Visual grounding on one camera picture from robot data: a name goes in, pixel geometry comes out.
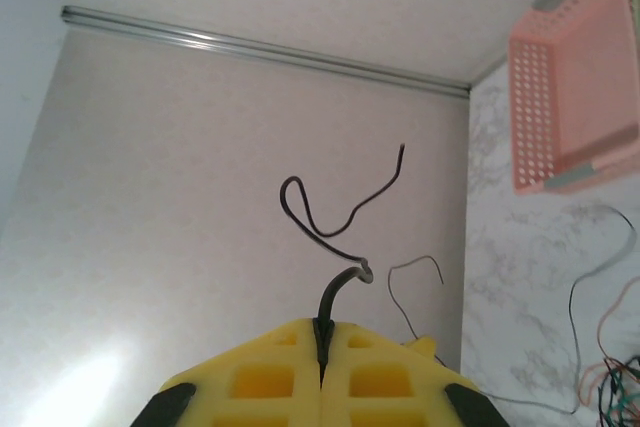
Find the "perforated basket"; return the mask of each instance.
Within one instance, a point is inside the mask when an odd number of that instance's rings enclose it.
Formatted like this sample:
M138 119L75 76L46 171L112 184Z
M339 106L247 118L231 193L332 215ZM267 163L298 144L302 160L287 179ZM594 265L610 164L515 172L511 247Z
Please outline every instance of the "perforated basket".
M633 0L536 0L509 39L517 193L574 192L640 168Z

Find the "black wire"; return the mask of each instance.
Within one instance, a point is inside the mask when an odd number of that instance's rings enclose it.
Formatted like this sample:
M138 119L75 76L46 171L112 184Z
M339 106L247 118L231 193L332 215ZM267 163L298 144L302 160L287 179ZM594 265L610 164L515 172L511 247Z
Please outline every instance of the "black wire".
M352 255L343 250L340 250L337 247L334 247L333 245L329 244L327 241L323 240L322 237L331 238L344 232L347 228L349 228L349 226L353 222L353 219L355 218L358 210L360 210L366 204L374 200L376 197L379 197L380 195L382 195L386 190L389 189L389 187L391 187L395 183L395 181L398 179L398 176L400 175L400 171L402 170L402 160L404 158L404 149L405 149L405 145L401 144L400 150L398 151L398 159L396 161L396 170L393 174L393 177L391 177L391 179L385 185L383 185L380 189L378 189L375 193L373 193L372 195L367 197L365 200L357 204L351 210L351 214L349 215L347 222L342 227L340 227L339 229L333 232L323 232L316 225L313 219L313 214L311 213L311 206L309 205L309 198L307 196L307 191L300 177L292 175L291 177L286 179L280 186L280 205L282 206L282 210L284 210L284 213L287 214L287 216L289 216L295 222L295 224L300 228L300 230L302 230L307 235L307 237L313 240L316 244L325 248L332 254L337 255L338 257L341 257L345 260L349 260L351 262L357 262L358 264L360 264L360 267L362 268L362 272L358 275L358 278L366 283L373 282L373 272L369 267L369 262L367 261L367 259L365 257ZM304 210L305 210L305 213L307 214L307 221L309 222L309 225L311 226L311 228L307 227L304 224L304 222L302 222L300 218L291 210L291 207L289 207L289 202L287 201L287 189L291 184L296 184L298 186L300 197L302 198L302 203L304 204Z
M600 425L604 427L604 423L607 423L607 427L611 427L611 422L609 421L609 417L604 414L602 410L602 393L604 392L604 383L607 378L605 377L600 386L598 387L598 416L600 417Z
M610 386L610 389L609 389L609 405L607 406L607 412L609 412L611 410L611 407L613 406L613 397L615 395L615 389L614 389L614 386L613 386L613 374L617 369L611 369L611 366L609 366L609 362L607 362L606 360L605 360L605 365L607 366L608 373L605 376L605 378L603 379L603 383L600 384L600 388L604 389L604 384L607 382L607 380L610 379L611 386Z
M311 213L307 191L304 188L304 183L302 182L302 179L300 179L300 177L293 175L286 179L280 186L280 205L282 206L282 210L295 222L295 224L300 228L300 230L302 230L302 232L307 235L307 237L309 237L316 244L325 248L332 254L337 255L338 257L341 257L345 260L357 262L358 264L360 264L360 267L349 267L348 269L342 271L336 277L334 277L331 282L329 282L329 285L327 285L324 293L322 294L322 299L318 308L318 323L320 324L321 329L326 328L331 322L331 309L333 307L333 301L335 300L338 291L347 282L349 282L353 278L358 278L359 280L367 284L373 282L373 271L369 267L369 262L365 257L352 255L343 250L340 250L323 240L322 237L335 237L336 235L344 232L353 222L353 219L355 218L355 215L359 209L371 202L376 197L382 195L387 189L389 189L389 187L391 187L395 183L395 181L398 179L398 176L400 175L400 170L402 169L404 147L404 144L400 145L398 160L396 162L396 171L393 174L393 177L391 177L391 180L389 180L384 186L382 186L382 188L378 189L374 194L370 195L365 200L356 205L351 211L347 222L342 227L333 232L323 232L318 229L318 226L313 220L313 214ZM300 196L302 197L302 202L304 204L305 213L307 215L307 221L309 222L311 228L307 227L304 222L302 222L298 218L298 216L293 213L291 207L289 207L289 203L287 201L287 189L292 183L295 183L298 186L298 190L300 191Z
M336 235L340 235L345 230L347 230L349 228L349 226L351 225L351 223L353 222L353 219L355 219L356 213L358 212L358 210L360 210L362 207L367 205L369 202L371 202L376 197L382 195L389 187L391 187L393 185L393 183L396 180L398 180L398 176L400 175L400 170L402 169L402 158L403 158L403 156L404 156L404 144L400 145L400 151L398 152L398 160L396 161L396 171L393 174L393 177L391 177L391 180L389 180L389 182L384 184L375 193L371 194L369 197L367 197L362 202L360 202L358 205L356 205L353 208L353 210L351 210L351 214L349 214L349 218L344 223L344 225L342 227L334 230L333 232L323 232L316 225L315 221L313 220L313 215L311 215L311 207L309 206L309 200L307 198L307 192L306 192L306 190L304 188L304 184L302 183L302 180L300 179L300 177L296 177L296 176L289 177L285 181L285 183L283 184L283 187L284 187L284 190L286 191L287 187L289 187L289 184L291 184L291 183L296 183L297 184L298 189L300 190L300 195L302 197L302 202L304 203L304 210L307 213L307 220L309 221L309 225L311 226L311 230L313 230L313 232L315 234L317 234L318 236L323 237L325 239L328 239L328 238L331 238L331 237L335 237ZM297 220L297 217L295 216L295 214L293 214L293 212L291 212L290 209L288 209L288 210L285 209L285 212L287 212L287 215L289 217L291 217L292 219L294 219L294 221Z

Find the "tangled wires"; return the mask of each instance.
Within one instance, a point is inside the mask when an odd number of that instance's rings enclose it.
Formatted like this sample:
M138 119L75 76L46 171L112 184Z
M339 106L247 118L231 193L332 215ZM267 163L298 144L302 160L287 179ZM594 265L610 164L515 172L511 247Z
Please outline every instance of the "tangled wires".
M629 289L637 282L640 282L640 276L632 278L625 284L616 301L598 322L596 340L604 360L585 369L578 387L580 403L589 406L597 386L598 414L600 425L603 427L640 426L640 355L621 362L611 357L602 344L602 328L606 320L616 311ZM588 384L585 398L583 396L585 380L598 370L602 372Z
M640 356L622 363L605 358L607 372L598 387L600 425L640 426Z

